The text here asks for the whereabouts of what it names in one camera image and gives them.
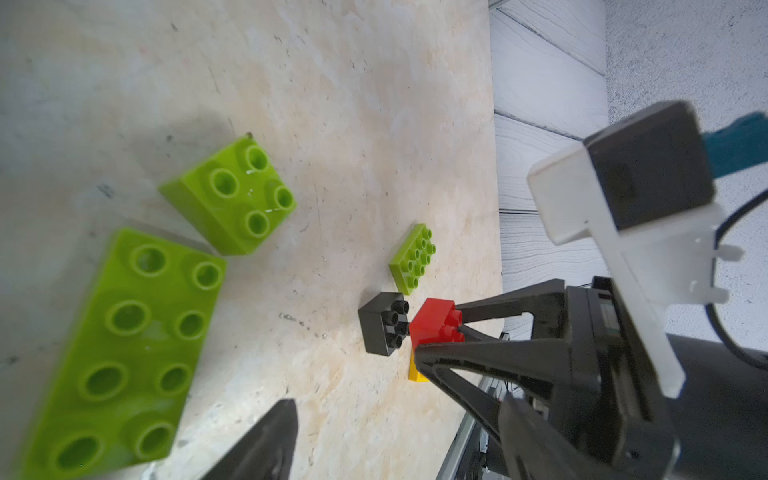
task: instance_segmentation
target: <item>plywood table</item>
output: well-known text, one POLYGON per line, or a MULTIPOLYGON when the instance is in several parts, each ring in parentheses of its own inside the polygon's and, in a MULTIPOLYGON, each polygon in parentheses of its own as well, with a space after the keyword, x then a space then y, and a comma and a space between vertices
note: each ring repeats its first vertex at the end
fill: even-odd
POLYGON ((229 259, 170 457, 109 478, 199 478, 283 397, 292 478, 431 478, 462 410, 356 310, 418 222, 413 311, 502 291, 487 5, 11 0, 0 30, 0 476, 115 221, 202 241, 157 185, 250 131, 299 207, 229 259))

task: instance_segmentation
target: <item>green 2x2 brick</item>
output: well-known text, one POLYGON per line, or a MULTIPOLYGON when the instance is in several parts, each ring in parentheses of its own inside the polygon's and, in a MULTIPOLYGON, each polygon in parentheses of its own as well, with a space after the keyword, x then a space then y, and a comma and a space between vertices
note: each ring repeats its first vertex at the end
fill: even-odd
POLYGON ((253 252, 296 209, 293 194, 250 134, 160 192, 222 255, 253 252))

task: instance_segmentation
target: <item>lime green brick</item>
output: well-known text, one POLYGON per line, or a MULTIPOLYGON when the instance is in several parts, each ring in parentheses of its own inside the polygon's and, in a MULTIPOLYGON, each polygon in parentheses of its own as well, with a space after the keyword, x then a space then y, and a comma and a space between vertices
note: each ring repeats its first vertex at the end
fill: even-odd
POLYGON ((30 431, 24 479, 96 475, 170 452, 225 260, 125 228, 30 431))
POLYGON ((423 223, 413 227, 389 262, 389 271, 400 293, 410 295, 419 286, 419 278, 424 276, 425 268, 432 262, 432 255, 436 251, 432 243, 432 231, 423 223))
POLYGON ((253 252, 296 209, 293 193, 251 134, 160 192, 222 255, 253 252))

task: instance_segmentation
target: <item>black cable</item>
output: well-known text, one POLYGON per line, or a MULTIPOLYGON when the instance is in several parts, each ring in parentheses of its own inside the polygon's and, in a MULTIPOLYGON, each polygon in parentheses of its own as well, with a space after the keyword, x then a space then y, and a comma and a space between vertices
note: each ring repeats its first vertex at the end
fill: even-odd
MULTIPOLYGON (((764 190, 762 193, 755 196, 752 200, 746 202, 744 205, 739 208, 739 210, 736 210, 733 212, 730 217, 728 217, 722 225, 720 225, 717 228, 717 232, 715 233, 715 250, 720 246, 720 241, 725 237, 725 234, 728 233, 728 230, 736 224, 739 220, 741 220, 742 217, 747 215, 752 210, 758 208, 764 201, 768 200, 768 190, 764 190)), ((714 286, 715 283, 715 263, 716 260, 712 260, 712 285, 714 286)), ((728 335, 728 332, 723 328, 723 324, 720 322, 720 317, 717 315, 717 310, 715 310, 715 306, 712 303, 708 303, 704 306, 704 311, 707 312, 707 318, 710 320, 710 325, 712 325, 712 328, 715 330, 715 333, 717 336, 720 337, 720 340, 723 342, 723 344, 728 348, 728 350, 731 351, 732 354, 734 354, 736 357, 738 357, 741 361, 762 370, 768 370, 768 362, 757 359, 753 356, 751 356, 749 353, 747 353, 743 348, 741 348, 733 339, 728 335)))

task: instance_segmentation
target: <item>small green lego brick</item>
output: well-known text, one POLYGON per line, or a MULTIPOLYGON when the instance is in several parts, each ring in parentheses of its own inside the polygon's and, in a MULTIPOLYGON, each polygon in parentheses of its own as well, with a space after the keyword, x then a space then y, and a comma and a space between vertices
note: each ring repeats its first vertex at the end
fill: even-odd
POLYGON ((432 262, 432 255, 436 251, 432 243, 432 231, 423 223, 413 227, 389 262, 389 271, 400 293, 410 295, 419 286, 419 277, 424 276, 425 267, 432 262))
POLYGON ((160 192, 222 255, 253 252, 296 209, 293 193, 251 134, 160 192))

